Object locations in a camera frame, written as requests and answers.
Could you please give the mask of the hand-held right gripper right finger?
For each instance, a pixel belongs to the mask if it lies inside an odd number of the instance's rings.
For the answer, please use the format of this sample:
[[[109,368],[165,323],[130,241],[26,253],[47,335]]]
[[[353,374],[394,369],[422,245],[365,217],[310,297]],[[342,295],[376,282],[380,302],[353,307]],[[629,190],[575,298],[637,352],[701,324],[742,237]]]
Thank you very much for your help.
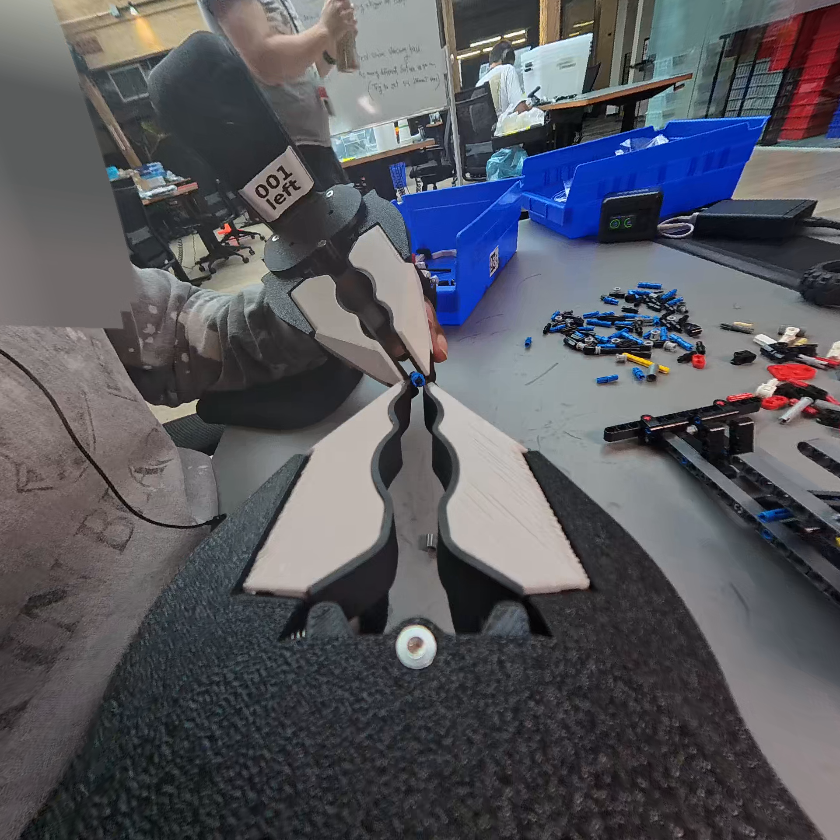
[[[441,547],[516,594],[587,590],[590,579],[528,450],[437,384],[425,385],[423,399],[443,488]]]

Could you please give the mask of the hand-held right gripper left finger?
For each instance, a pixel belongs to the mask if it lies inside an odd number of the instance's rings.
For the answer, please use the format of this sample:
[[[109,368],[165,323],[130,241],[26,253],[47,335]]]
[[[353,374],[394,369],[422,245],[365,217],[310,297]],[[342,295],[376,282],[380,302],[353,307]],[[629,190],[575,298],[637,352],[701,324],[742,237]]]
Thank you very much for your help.
[[[244,592],[380,598],[396,574],[389,488],[400,471],[411,385],[402,382],[312,446],[244,578]]]

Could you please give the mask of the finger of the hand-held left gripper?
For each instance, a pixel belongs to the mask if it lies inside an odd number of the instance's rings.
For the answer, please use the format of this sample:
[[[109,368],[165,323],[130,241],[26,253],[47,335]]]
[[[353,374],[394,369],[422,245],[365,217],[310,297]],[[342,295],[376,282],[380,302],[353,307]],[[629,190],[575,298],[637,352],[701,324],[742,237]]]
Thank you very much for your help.
[[[360,316],[394,361],[407,358],[427,381],[434,372],[433,335],[421,277],[380,226],[365,231],[349,253],[350,267],[367,279]]]
[[[405,381],[404,369],[378,339],[364,332],[360,317],[339,302],[333,278],[306,279],[290,291],[290,298],[311,326],[314,339],[325,350],[384,385]],[[388,310],[386,324],[394,332],[405,328],[406,316],[411,311],[411,287],[407,280],[387,280],[375,286],[373,302]]]

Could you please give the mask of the grey toy brick chassis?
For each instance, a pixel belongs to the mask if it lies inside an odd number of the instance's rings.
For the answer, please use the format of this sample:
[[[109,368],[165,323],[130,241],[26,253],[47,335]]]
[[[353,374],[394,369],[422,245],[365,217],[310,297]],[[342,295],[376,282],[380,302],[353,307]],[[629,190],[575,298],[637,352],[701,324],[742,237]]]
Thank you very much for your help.
[[[795,473],[755,442],[757,397],[607,426],[606,444],[634,442],[671,457],[784,557],[832,603],[839,603],[839,492]]]

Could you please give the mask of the pile of blue black pins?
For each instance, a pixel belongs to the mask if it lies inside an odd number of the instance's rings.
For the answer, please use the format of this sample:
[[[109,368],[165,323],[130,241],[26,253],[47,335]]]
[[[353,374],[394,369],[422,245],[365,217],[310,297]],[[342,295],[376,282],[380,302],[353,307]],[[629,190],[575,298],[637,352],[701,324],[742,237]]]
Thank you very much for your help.
[[[542,328],[566,349],[586,358],[612,360],[635,382],[654,384],[684,365],[707,367],[704,329],[696,322],[677,288],[654,282],[614,288],[590,311],[557,310]]]

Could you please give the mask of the pile of red white bricks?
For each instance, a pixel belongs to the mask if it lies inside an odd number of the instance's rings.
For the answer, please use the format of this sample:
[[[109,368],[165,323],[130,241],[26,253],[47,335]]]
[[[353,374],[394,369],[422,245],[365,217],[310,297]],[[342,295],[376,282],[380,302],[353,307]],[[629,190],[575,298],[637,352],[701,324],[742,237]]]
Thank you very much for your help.
[[[793,325],[782,326],[776,335],[755,332],[746,322],[723,323],[721,329],[745,335],[756,347],[756,351],[734,353],[730,360],[732,365],[765,361],[768,373],[767,380],[750,392],[727,395],[723,402],[738,405],[753,401],[765,411],[790,413],[798,403],[807,400],[801,417],[811,418],[836,431],[839,429],[838,395],[817,382],[820,375],[838,379],[838,341],[824,349],[809,340],[803,329]]]

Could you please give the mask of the person's left forearm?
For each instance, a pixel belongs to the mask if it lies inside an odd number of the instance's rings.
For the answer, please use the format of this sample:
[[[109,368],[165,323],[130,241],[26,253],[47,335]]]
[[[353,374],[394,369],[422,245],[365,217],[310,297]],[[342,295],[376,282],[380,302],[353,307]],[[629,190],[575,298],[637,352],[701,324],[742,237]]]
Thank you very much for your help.
[[[105,333],[152,405],[177,407],[279,382],[327,361],[314,339],[277,317],[262,288],[223,293],[136,268],[121,319]]]

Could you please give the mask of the grey desk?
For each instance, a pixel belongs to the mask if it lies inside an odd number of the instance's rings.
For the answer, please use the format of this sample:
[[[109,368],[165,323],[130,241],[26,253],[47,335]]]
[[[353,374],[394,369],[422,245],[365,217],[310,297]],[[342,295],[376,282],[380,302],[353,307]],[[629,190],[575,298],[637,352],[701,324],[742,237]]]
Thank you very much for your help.
[[[677,364],[654,384],[542,335],[554,311],[598,308],[614,287],[676,288],[703,327],[707,367]],[[706,635],[743,719],[789,791],[826,838],[838,838],[838,606],[671,457],[604,446],[605,426],[703,406],[752,391],[760,362],[732,366],[746,347],[721,322],[762,333],[804,328],[821,347],[838,314],[791,290],[652,243],[596,245],[520,224],[518,252],[468,321],[447,329],[437,367],[447,393],[526,448],[542,452],[608,511],[659,565]]]

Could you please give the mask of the black desk strip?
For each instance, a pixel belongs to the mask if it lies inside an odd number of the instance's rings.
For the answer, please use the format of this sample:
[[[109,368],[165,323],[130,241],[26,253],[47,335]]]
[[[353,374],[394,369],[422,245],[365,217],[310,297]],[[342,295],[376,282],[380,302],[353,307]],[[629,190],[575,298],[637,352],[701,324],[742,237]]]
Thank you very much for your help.
[[[839,260],[838,232],[783,241],[657,238],[659,245],[797,291],[807,270]]]

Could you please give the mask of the blue plastic bin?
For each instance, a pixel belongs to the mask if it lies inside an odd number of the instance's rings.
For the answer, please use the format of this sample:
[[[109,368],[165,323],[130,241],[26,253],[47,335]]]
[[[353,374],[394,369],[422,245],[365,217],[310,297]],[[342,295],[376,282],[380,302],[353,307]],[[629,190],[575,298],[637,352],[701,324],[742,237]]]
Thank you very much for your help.
[[[608,194],[659,190],[664,217],[728,200],[768,120],[672,120],[530,156],[521,209],[556,233],[582,238],[597,233]]]
[[[420,192],[393,204],[414,254],[444,253],[427,268],[437,278],[437,318],[444,326],[462,325],[517,251],[520,180]]]

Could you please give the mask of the whiteboard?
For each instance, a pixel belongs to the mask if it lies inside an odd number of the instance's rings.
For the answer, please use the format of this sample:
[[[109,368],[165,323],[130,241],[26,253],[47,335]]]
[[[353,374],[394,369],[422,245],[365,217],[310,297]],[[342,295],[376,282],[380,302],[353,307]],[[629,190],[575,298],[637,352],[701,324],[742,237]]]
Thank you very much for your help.
[[[331,135],[435,112],[447,104],[435,1],[354,2],[358,69],[325,81]]]

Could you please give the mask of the black power unit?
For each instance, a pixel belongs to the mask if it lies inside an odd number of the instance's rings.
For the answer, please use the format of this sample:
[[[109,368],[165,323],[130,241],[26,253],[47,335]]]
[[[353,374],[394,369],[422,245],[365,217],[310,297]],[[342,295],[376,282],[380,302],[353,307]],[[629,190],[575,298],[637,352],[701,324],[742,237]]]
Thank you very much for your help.
[[[663,201],[661,187],[606,194],[601,204],[597,241],[618,244],[656,239]]]

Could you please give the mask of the wooden office table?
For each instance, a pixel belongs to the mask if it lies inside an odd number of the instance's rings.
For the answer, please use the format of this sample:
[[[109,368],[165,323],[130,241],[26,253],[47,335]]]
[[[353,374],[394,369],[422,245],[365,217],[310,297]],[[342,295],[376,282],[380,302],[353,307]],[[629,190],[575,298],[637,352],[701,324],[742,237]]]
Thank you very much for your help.
[[[632,131],[639,102],[647,101],[668,90],[681,89],[692,78],[693,73],[688,72],[662,79],[593,90],[563,98],[560,101],[540,103],[539,110],[547,114],[547,148],[553,151],[573,145],[574,132],[582,126],[582,115],[589,107],[605,105],[623,109],[619,131],[621,133]]]

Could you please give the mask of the black power adapter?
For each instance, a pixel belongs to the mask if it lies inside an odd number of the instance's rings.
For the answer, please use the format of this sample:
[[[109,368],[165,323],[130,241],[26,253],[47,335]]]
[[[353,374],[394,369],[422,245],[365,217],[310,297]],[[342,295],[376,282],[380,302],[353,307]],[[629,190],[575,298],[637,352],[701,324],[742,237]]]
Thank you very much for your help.
[[[797,236],[816,210],[814,199],[726,199],[699,210],[693,238],[785,240]]]

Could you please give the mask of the black toy tyre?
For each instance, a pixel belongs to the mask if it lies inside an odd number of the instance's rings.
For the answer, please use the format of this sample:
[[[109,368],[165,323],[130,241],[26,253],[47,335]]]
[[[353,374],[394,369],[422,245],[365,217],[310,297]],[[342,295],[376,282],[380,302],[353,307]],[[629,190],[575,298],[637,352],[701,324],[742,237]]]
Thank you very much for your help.
[[[799,283],[801,297],[818,307],[839,308],[839,260],[829,260],[808,269]]]

